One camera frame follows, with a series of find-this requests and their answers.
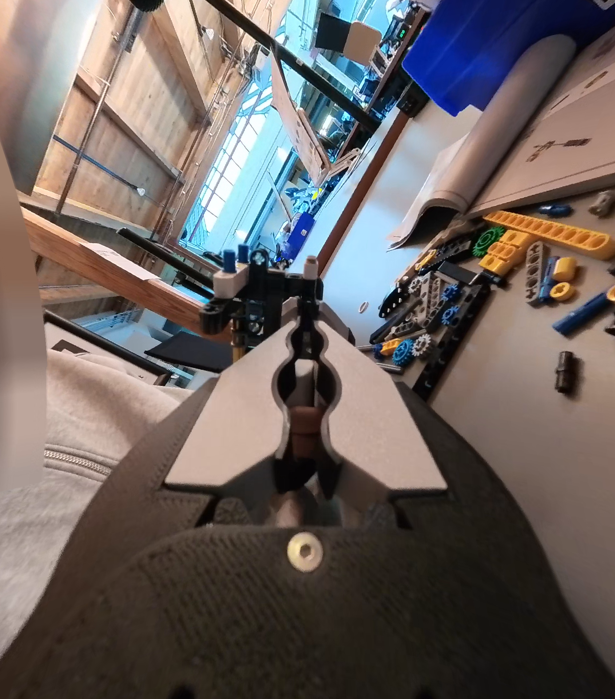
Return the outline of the black framed white panel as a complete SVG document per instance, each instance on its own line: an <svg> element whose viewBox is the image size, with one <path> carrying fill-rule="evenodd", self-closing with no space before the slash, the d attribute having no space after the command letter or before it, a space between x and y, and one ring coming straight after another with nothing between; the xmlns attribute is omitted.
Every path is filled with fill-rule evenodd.
<svg viewBox="0 0 615 699"><path fill-rule="evenodd" d="M48 310L43 310L43 327L49 350L115 369L151 386L166 386L172 379L173 371L166 367Z"/></svg>

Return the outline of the black pipe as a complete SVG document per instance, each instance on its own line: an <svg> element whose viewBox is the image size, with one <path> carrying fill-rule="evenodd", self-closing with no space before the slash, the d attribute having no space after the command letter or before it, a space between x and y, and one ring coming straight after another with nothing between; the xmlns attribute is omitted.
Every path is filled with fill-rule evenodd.
<svg viewBox="0 0 615 699"><path fill-rule="evenodd" d="M177 272L181 272L188 277L192 275L212 277L219 271L219 267L207 258L193 256L186 252L179 252L176 249L168 249L126 226L116 229L116 233L121 238L129 241L132 245L142 249L154 258L163 261Z"/></svg>

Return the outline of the blue plastic bin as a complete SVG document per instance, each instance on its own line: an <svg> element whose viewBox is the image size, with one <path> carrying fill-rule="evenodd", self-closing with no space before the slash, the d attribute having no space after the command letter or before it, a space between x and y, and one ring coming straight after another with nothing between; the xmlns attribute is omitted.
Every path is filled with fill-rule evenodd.
<svg viewBox="0 0 615 699"><path fill-rule="evenodd" d="M570 37L585 48L615 26L615 1L439 1L402 61L452 116L484 110L519 57L537 41Z"/></svg>

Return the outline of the open lego instruction booklet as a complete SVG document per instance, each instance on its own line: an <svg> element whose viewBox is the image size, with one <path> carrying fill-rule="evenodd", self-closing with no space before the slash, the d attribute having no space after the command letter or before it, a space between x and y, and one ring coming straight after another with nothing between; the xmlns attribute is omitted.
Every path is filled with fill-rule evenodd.
<svg viewBox="0 0 615 699"><path fill-rule="evenodd" d="M439 151L388 250L456 216L615 186L615 27L575 54L555 34L517 59L472 129Z"/></svg>

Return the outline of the green lego gear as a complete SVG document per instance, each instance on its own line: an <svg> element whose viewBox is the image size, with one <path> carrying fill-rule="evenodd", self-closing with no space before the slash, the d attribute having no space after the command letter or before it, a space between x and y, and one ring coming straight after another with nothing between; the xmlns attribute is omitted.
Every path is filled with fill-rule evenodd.
<svg viewBox="0 0 615 699"><path fill-rule="evenodd" d="M506 230L505 226L491 226L481 232L472 246L472 256L483 258L487 255L489 248L500 241Z"/></svg>

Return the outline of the black flat panel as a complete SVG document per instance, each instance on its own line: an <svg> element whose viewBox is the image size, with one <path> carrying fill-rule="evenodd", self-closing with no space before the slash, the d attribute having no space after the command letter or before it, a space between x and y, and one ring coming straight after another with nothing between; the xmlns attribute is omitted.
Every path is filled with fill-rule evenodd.
<svg viewBox="0 0 615 699"><path fill-rule="evenodd" d="M173 365L211 373L221 373L233 363L233 349L221 343L185 331L164 340L145 355Z"/></svg>

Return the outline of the black lego technic assembly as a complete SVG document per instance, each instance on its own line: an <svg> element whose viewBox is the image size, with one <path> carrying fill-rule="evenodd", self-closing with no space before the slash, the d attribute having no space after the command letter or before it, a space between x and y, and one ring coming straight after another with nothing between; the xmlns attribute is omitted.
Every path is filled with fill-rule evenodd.
<svg viewBox="0 0 615 699"><path fill-rule="evenodd" d="M323 298L319 270L314 256L306 259L302 274L295 274L272 267L261 249L252 252L240 244L237 251L224 250L222 269L213 277L213 297L199 312L202 332L215 336L229 327L236 362L277 333L295 312L297 326L288 336L294 354L278 378L280 389L295 389L296 362L312 356L310 334Z"/></svg>

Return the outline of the black and white board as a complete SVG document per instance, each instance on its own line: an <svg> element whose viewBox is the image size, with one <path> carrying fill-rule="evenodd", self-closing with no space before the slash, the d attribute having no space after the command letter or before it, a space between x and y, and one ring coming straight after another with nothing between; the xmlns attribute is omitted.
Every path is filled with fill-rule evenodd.
<svg viewBox="0 0 615 699"><path fill-rule="evenodd" d="M367 65L380 46L382 34L363 22L347 22L329 13L320 13L314 48L338 52L348 60Z"/></svg>

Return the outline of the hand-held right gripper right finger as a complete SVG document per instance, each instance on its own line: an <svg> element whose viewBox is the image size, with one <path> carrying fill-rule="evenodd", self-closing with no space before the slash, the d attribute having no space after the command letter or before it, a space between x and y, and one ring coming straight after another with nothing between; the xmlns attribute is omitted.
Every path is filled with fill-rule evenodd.
<svg viewBox="0 0 615 699"><path fill-rule="evenodd" d="M321 424L329 462L318 471L327 497L393 500L447 490L415 420L393 381L324 321L315 329L334 397Z"/></svg>

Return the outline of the grey lego beam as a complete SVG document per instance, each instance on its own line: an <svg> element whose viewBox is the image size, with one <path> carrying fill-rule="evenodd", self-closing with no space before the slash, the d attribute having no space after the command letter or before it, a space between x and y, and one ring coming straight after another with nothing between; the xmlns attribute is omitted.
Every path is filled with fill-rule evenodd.
<svg viewBox="0 0 615 699"><path fill-rule="evenodd" d="M532 308L542 304L541 285L547 267L548 248L542 240L533 242L525 253L524 299Z"/></svg>

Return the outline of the short yellow lego beam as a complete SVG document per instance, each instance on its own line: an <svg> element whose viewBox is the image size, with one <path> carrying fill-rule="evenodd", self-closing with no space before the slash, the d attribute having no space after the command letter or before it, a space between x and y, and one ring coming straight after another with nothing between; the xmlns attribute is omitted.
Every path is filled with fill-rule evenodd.
<svg viewBox="0 0 615 699"><path fill-rule="evenodd" d="M506 230L499 240L490 245L479 266L488 273L505 277L525 260L528 249L537 240L538 237L531 233Z"/></svg>

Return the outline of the blue lego axle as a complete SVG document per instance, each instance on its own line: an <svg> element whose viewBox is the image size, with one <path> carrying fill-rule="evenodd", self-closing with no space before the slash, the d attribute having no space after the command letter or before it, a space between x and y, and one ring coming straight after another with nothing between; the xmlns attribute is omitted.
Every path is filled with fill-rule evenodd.
<svg viewBox="0 0 615 699"><path fill-rule="evenodd" d="M580 332L612 306L607 294L607 291L596 294L583 305L554 322L551 326L552 329L565 337L570 337Z"/></svg>

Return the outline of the pile of mixed lego pieces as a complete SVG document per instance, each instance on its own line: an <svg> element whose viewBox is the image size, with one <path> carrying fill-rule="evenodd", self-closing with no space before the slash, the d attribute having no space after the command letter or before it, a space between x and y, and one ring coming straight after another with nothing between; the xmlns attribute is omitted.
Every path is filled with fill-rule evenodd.
<svg viewBox="0 0 615 699"><path fill-rule="evenodd" d="M464 233L426 253L423 266L406 272L382 302L385 319L368 341L376 362L409 373L422 399L434 390L484 310L492 281L462 267L477 236Z"/></svg>

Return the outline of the person's grey hoodie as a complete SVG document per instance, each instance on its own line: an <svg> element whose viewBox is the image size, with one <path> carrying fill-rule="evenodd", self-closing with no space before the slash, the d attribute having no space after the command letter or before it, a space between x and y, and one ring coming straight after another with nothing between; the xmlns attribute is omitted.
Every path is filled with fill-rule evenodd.
<svg viewBox="0 0 615 699"><path fill-rule="evenodd" d="M0 492L0 655L30 616L86 506L193 389L149 385L120 360L49 350L41 479Z"/></svg>

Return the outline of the plywood sheet frame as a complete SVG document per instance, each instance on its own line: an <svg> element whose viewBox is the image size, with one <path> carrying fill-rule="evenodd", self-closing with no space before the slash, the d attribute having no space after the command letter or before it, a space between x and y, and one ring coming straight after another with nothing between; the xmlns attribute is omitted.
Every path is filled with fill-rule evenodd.
<svg viewBox="0 0 615 699"><path fill-rule="evenodd" d="M298 154L310 179L316 187L342 172L350 172L356 165L361 151L356 148L331 162L327 151L318 139L305 111L297 108L291 99L285 81L285 75L279 65L279 59L271 52L271 89L272 107L277 110L289 140Z"/></svg>

